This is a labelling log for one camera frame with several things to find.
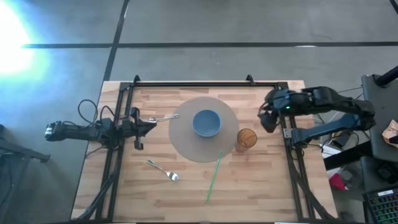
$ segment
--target concrete floor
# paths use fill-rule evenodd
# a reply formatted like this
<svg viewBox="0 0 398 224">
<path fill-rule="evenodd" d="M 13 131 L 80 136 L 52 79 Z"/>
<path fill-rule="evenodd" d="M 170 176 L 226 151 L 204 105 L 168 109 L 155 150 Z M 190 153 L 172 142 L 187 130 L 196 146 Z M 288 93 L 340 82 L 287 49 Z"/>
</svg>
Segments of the concrete floor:
<svg viewBox="0 0 398 224">
<path fill-rule="evenodd" d="M 66 44 L 111 43 L 122 4 L 10 0 L 0 6 L 20 20 L 23 43 Z M 396 24 L 388 0 L 131 0 L 121 42 L 398 41 Z M 2 48 L 19 31 L 6 28 Z M 109 51 L 21 50 L 31 58 L 23 66 L 19 55 L 0 52 L 0 123 L 6 137 L 51 154 L 46 164 L 30 163 L 5 223 L 69 219 L 87 142 L 47 142 L 44 129 L 56 120 L 84 124 L 77 105 L 85 98 L 98 100 Z M 360 86 L 361 75 L 395 67 L 396 58 L 398 47 L 119 49 L 110 79 L 242 80 L 251 74 L 256 80 L 305 80 L 306 86 L 344 90 Z M 12 60 L 25 70 L 2 71 Z M 92 117 L 92 108 L 83 108 L 83 114 Z"/>
</svg>

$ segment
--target black floor stripe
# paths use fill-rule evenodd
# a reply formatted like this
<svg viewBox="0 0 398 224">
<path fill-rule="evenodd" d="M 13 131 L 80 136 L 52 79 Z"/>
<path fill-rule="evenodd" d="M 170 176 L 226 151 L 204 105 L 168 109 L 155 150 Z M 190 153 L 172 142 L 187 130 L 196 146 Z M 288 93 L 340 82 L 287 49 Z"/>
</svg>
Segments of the black floor stripe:
<svg viewBox="0 0 398 224">
<path fill-rule="evenodd" d="M 396 0 L 390 0 L 390 3 L 392 5 L 392 7 L 394 8 L 394 10 L 396 11 L 396 13 L 398 14 L 398 4 L 397 4 Z"/>
<path fill-rule="evenodd" d="M 398 46 L 398 42 L 207 42 L 207 43 L 130 43 L 119 44 L 119 48 L 167 49 L 200 47 L 382 47 Z"/>
<path fill-rule="evenodd" d="M 227 47 L 383 47 L 398 46 L 396 41 L 386 42 L 204 42 L 204 43 L 123 43 L 123 44 L 25 44 L 25 49 L 170 49 L 170 48 L 227 48 Z"/>
<path fill-rule="evenodd" d="M 111 52 L 109 53 L 108 62 L 106 64 L 103 81 L 109 81 L 109 79 L 111 78 L 113 63 L 114 63 L 114 59 L 116 57 L 116 51 L 118 50 L 120 36 L 122 35 L 124 17 L 126 16 L 129 2 L 130 2 L 130 0 L 124 0 L 124 2 L 123 2 L 123 7 L 122 7 L 122 11 L 120 13 L 118 26 L 116 28 L 116 33 L 114 34 Z"/>
<path fill-rule="evenodd" d="M 112 44 L 24 44 L 24 49 L 108 49 Z"/>
</svg>

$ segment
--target wooden table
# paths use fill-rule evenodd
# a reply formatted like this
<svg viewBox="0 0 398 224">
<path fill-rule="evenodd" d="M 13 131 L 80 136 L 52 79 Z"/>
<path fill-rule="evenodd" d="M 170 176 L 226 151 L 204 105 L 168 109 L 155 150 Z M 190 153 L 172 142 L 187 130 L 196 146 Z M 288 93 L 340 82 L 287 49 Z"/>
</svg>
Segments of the wooden table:
<svg viewBox="0 0 398 224">
<path fill-rule="evenodd" d="M 289 88 L 304 88 L 303 81 L 287 81 Z M 116 106 L 120 82 L 104 82 L 99 108 Z M 141 117 L 173 114 L 184 101 L 198 96 L 218 98 L 239 119 L 240 128 L 251 128 L 257 144 L 244 154 L 233 151 L 220 162 L 209 205 L 205 204 L 215 162 L 196 163 L 182 157 L 169 140 L 169 122 L 161 122 L 145 138 L 145 149 L 134 149 L 128 139 L 123 155 L 114 222 L 272 222 L 296 221 L 295 205 L 281 130 L 267 133 L 257 111 L 271 87 L 143 87 L 134 88 L 132 106 Z M 297 126 L 313 126 L 312 116 L 296 117 Z M 91 142 L 88 151 L 99 145 Z M 106 150 L 85 160 L 72 218 L 78 217 L 100 189 Z M 151 159 L 175 171 L 178 182 L 146 164 Z M 336 217 L 336 209 L 318 147 L 305 149 L 310 188 L 321 204 Z M 303 209 L 304 197 L 301 192 Z M 104 215 L 108 202 L 105 201 Z"/>
</svg>

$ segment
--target metal fork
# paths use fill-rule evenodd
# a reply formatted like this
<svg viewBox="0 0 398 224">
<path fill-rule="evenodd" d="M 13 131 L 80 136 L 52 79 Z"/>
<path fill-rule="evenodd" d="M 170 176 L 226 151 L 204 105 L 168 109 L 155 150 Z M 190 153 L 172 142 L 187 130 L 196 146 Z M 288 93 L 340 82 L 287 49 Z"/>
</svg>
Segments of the metal fork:
<svg viewBox="0 0 398 224">
<path fill-rule="evenodd" d="M 179 177 L 177 174 L 175 174 L 175 173 L 173 173 L 173 172 L 170 172 L 170 171 L 163 170 L 163 168 L 161 168 L 160 166 L 158 166 L 157 164 L 155 164 L 154 161 L 148 160 L 148 163 L 149 163 L 150 165 L 152 165 L 152 166 L 154 166 L 154 167 L 160 169 L 161 171 L 165 172 L 166 175 L 167 175 L 167 177 L 170 178 L 170 180 L 174 180 L 174 181 L 178 181 L 178 180 L 179 180 L 180 177 Z"/>
<path fill-rule="evenodd" d="M 178 114 L 173 114 L 172 116 L 166 116 L 163 118 L 148 118 L 148 119 L 145 119 L 145 121 L 151 122 L 151 123 L 157 123 L 158 121 L 165 121 L 167 119 L 174 119 L 174 118 L 178 118 Z"/>
</svg>

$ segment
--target gray placemat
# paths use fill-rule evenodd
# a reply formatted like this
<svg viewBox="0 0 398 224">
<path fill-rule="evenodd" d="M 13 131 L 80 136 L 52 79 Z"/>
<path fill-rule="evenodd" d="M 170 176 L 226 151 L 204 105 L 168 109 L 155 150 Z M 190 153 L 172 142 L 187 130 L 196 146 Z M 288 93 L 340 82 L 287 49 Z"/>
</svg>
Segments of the gray placemat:
<svg viewBox="0 0 398 224">
<path fill-rule="evenodd" d="M 221 118 L 219 133 L 211 138 L 197 135 L 192 128 L 194 115 L 201 110 L 213 110 Z M 236 143 L 239 121 L 233 110 L 221 100 L 198 97 L 183 103 L 176 111 L 177 119 L 170 120 L 169 136 L 177 152 L 195 162 L 213 162 L 220 151 L 228 155 Z"/>
</svg>

